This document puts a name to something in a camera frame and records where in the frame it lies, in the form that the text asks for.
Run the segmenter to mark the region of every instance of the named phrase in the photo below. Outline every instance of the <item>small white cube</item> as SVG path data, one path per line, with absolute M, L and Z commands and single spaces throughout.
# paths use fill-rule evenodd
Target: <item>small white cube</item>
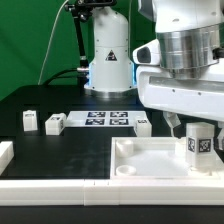
M 23 112 L 23 128 L 24 131 L 37 131 L 37 112 L 24 111 Z
M 53 114 L 46 122 L 46 135 L 60 135 L 65 128 L 66 115 Z
M 151 137 L 152 136 L 152 125 L 146 118 L 137 118 L 134 126 L 137 137 Z
M 187 124 L 186 162 L 194 168 L 213 167 L 215 163 L 214 125 Z
M 1 142 L 0 144 L 0 175 L 8 166 L 12 158 L 14 157 L 13 143 Z

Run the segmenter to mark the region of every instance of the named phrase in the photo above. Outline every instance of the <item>green backdrop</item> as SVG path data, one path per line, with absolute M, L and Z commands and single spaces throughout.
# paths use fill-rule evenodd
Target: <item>green backdrop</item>
M 56 14 L 64 0 L 0 1 L 0 100 L 20 86 L 37 84 Z M 155 38 L 154 24 L 131 4 L 131 51 Z M 129 0 L 113 7 L 128 18 Z M 92 21 L 82 24 L 86 53 L 93 58 Z M 43 74 L 46 80 L 63 69 L 77 67 L 79 54 L 70 13 L 61 13 Z M 54 84 L 75 84 L 60 80 Z

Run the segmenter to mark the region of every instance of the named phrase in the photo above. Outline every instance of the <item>metal cylinder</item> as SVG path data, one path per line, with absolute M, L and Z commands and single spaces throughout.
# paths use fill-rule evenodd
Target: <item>metal cylinder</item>
M 213 50 L 224 44 L 224 23 L 199 29 L 157 33 L 161 67 L 175 78 L 199 78 L 200 68 L 217 63 Z

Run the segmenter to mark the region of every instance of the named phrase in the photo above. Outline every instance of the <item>cable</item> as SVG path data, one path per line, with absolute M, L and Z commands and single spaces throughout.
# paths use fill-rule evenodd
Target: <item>cable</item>
M 49 79 L 48 82 L 45 81 L 43 83 L 44 86 L 48 86 L 48 84 L 50 84 L 53 80 L 55 79 L 72 79 L 72 78 L 77 78 L 77 76 L 75 75 L 70 75 L 70 76 L 63 76 L 63 77 L 55 77 L 55 78 L 52 78 L 52 79 Z
M 76 72 L 77 71 L 77 69 L 76 68 L 71 68 L 71 69 L 66 69 L 66 70 L 63 70 L 63 71 L 61 71 L 61 72 L 58 72 L 58 73 L 56 73 L 55 75 L 53 75 L 50 79 L 48 79 L 48 80 L 46 80 L 44 83 L 43 83 L 43 85 L 45 85 L 45 86 L 47 86 L 52 80 L 54 80 L 54 79 L 59 79 L 59 78 L 64 78 L 64 77 L 66 77 L 66 76 L 63 76 L 63 77 L 59 77 L 59 76 L 61 76 L 61 75 L 64 75 L 64 74 L 66 74 L 66 73 L 70 73 L 70 72 Z
M 38 81 L 38 85 L 41 84 L 41 80 L 42 80 L 42 77 L 43 77 L 43 73 L 44 73 L 44 68 L 45 68 L 45 65 L 46 65 L 46 62 L 47 62 L 47 59 L 48 59 L 48 55 L 49 55 L 49 52 L 50 52 L 50 48 L 51 48 L 51 44 L 52 44 L 52 40 L 53 40 L 53 37 L 54 37 L 54 33 L 55 33 L 55 29 L 56 29 L 56 26 L 57 26 L 57 23 L 58 23 L 58 19 L 59 19 L 59 16 L 60 16 L 60 13 L 62 11 L 62 9 L 64 8 L 65 4 L 68 2 L 68 0 L 66 0 L 62 6 L 60 7 L 58 13 L 57 13 L 57 16 L 55 18 L 55 22 L 54 22 L 54 25 L 53 25 L 53 28 L 52 28 L 52 31 L 51 31 L 51 36 L 50 36 L 50 39 L 49 39 L 49 43 L 48 43 L 48 47 L 47 47 L 47 52 L 46 52 L 46 55 L 45 55 L 45 58 L 44 58 L 44 62 L 43 62 L 43 65 L 42 65 L 42 68 L 41 68 L 41 72 L 40 72 L 40 77 L 39 77 L 39 81 Z

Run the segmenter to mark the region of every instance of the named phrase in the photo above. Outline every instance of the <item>white platform edge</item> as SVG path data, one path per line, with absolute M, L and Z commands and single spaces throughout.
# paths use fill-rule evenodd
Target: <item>white platform edge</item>
M 0 206 L 224 205 L 224 184 L 150 180 L 2 180 Z

